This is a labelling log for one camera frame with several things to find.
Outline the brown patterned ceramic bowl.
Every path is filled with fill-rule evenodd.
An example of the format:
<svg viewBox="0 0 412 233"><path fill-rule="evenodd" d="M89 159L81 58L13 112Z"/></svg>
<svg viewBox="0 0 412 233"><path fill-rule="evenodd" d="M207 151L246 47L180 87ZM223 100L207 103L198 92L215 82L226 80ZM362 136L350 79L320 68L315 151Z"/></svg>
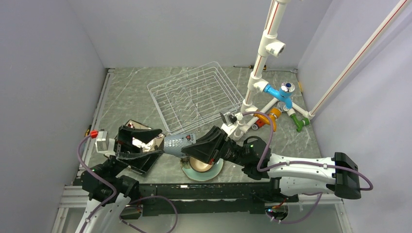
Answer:
<svg viewBox="0 0 412 233"><path fill-rule="evenodd" d="M201 173L208 172L209 170L213 168L213 165L204 163L193 157L189 158L189 165L193 170L195 170L196 172L201 172Z"/></svg>

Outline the grey dotted ceramic mug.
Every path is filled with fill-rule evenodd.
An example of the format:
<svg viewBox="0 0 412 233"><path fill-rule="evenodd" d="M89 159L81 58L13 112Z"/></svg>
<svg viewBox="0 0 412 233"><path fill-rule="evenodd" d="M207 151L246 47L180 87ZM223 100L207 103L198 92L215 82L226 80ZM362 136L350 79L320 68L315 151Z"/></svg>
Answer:
<svg viewBox="0 0 412 233"><path fill-rule="evenodd" d="M177 158L186 158L187 155L182 152L182 148L194 143L196 143L196 135L194 133L166 136L164 138L164 153Z"/></svg>

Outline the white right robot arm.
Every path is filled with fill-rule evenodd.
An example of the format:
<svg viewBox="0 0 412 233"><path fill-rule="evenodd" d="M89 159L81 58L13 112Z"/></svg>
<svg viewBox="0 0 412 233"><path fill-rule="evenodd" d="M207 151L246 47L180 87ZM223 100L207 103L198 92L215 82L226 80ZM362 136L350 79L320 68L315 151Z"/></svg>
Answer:
<svg viewBox="0 0 412 233"><path fill-rule="evenodd" d="M213 165L220 159L242 166L242 171L253 180L274 179L268 187L273 201L297 194L333 193L342 199L361 198L358 165L345 153L332 157L294 158L271 152L258 136L246 138L242 145L214 126L181 152L203 163Z"/></svg>

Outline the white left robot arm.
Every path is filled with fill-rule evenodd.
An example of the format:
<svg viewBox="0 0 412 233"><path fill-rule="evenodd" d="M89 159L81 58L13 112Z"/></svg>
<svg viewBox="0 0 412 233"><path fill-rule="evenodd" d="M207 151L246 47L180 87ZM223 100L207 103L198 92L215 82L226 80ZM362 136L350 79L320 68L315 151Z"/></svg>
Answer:
<svg viewBox="0 0 412 233"><path fill-rule="evenodd" d="M88 192L88 201L78 233L108 233L113 228L115 217L119 216L127 204L135 203L140 197L139 182L131 177L118 174L126 169L130 162L137 159L161 155L163 144L154 149L145 149L133 144L138 140L143 144L151 141L164 141L161 129L135 128L132 125L119 127L117 137L111 139L106 131L92 130L80 142L83 145L88 139L95 139L95 147L103 148L109 153L102 164L88 167L81 154L78 160L85 171L80 176L82 189Z"/></svg>

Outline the brown rectangular floral plate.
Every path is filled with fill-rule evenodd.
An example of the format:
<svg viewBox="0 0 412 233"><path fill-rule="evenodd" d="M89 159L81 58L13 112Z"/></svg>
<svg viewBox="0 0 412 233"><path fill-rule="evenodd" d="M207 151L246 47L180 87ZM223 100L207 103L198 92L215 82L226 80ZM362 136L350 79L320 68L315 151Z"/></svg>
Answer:
<svg viewBox="0 0 412 233"><path fill-rule="evenodd" d="M141 124L138 121L131 120L131 119L128 120L125 125L129 126L130 128L134 128L134 129L150 129L150 127L144 124ZM135 149L136 149L135 153L164 149L164 138L165 138L165 135L161 133L147 144L133 138L133 145L135 146Z"/></svg>

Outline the teal flower ceramic plate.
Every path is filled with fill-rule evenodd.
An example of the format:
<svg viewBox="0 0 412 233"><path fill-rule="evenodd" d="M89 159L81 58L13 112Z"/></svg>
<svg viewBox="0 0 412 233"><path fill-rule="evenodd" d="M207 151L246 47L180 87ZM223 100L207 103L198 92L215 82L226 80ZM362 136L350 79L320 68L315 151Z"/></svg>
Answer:
<svg viewBox="0 0 412 233"><path fill-rule="evenodd" d="M213 164L213 168L211 170L209 170L208 172L201 173L201 172L196 172L190 167L189 158L190 157L180 159L180 166L181 166L183 173L189 179L193 181L197 181L197 182L206 182L206 181L210 181L214 179L215 177L219 175L224 165L223 159L220 159L218 162Z"/></svg>

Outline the orange pipe fitting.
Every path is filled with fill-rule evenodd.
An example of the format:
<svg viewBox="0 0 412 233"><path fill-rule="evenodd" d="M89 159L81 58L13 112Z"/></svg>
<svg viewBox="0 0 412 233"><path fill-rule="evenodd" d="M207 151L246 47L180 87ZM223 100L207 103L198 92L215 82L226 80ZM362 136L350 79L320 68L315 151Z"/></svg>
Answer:
<svg viewBox="0 0 412 233"><path fill-rule="evenodd" d="M281 111L278 108L272 108L266 115L273 122L273 131L275 132L277 130L276 120L281 116ZM267 117L259 114L253 114L253 116L258 118L258 120L254 124L257 124L259 128L263 127L264 125L270 125Z"/></svg>

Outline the blue pipe valve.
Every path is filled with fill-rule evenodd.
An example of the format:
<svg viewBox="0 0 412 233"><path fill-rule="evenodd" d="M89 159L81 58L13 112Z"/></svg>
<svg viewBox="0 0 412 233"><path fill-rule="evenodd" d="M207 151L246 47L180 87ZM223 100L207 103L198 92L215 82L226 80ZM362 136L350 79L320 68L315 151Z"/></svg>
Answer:
<svg viewBox="0 0 412 233"><path fill-rule="evenodd" d="M291 95L295 90L295 86L292 83L282 83L280 88L274 89L269 84L265 86L263 92L272 95L278 101L284 102L286 108L289 110L292 108L293 102L291 99Z"/></svg>

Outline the green pipe fitting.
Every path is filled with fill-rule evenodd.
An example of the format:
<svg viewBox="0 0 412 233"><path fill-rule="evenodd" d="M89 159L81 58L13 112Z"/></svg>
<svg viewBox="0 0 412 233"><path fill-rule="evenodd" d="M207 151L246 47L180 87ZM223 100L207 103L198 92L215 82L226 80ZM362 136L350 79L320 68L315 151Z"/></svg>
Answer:
<svg viewBox="0 0 412 233"><path fill-rule="evenodd" d="M303 119L298 119L296 114L291 114L290 118L294 122L297 132L301 132L304 126L308 126L310 124L310 120L306 117Z"/></svg>

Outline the white diagonal PVC pipe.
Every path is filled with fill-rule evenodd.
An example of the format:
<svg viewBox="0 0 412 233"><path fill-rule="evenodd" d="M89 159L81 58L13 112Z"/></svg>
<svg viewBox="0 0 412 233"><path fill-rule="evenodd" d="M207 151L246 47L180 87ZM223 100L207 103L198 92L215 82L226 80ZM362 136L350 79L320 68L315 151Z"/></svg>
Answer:
<svg viewBox="0 0 412 233"><path fill-rule="evenodd" d="M385 19L378 25L370 37L365 41L362 47L358 50L355 56L350 60L346 67L342 70L336 80L331 84L328 90L323 94L315 106L309 111L307 118L313 119L317 112L323 107L326 101L334 94L338 87L345 81L345 79L357 67L362 58L369 52L373 45L379 40L384 32L390 27L392 23L399 17L399 15L411 3L411 0L400 0L395 7L389 12Z"/></svg>

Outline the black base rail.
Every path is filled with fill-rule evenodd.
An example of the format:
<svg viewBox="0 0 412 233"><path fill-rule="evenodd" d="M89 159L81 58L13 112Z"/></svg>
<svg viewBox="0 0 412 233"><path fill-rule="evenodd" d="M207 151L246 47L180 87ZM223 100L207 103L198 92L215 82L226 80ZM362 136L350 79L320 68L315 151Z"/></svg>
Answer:
<svg viewBox="0 0 412 233"><path fill-rule="evenodd" d="M265 206L297 203L271 182L140 184L143 216L248 212L263 214Z"/></svg>

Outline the yellow handled screwdriver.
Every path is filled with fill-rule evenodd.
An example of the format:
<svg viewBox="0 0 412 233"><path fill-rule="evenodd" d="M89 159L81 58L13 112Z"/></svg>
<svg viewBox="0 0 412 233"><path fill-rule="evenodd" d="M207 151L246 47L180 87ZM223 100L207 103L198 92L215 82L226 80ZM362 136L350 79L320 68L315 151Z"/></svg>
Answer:
<svg viewBox="0 0 412 233"><path fill-rule="evenodd" d="M248 69L254 69L254 65L248 65L248 66L238 66L238 65L235 65L235 66L233 66L233 67L236 67L236 68L248 68ZM266 65L264 65L263 66L263 71L266 71L267 70L267 66Z"/></svg>

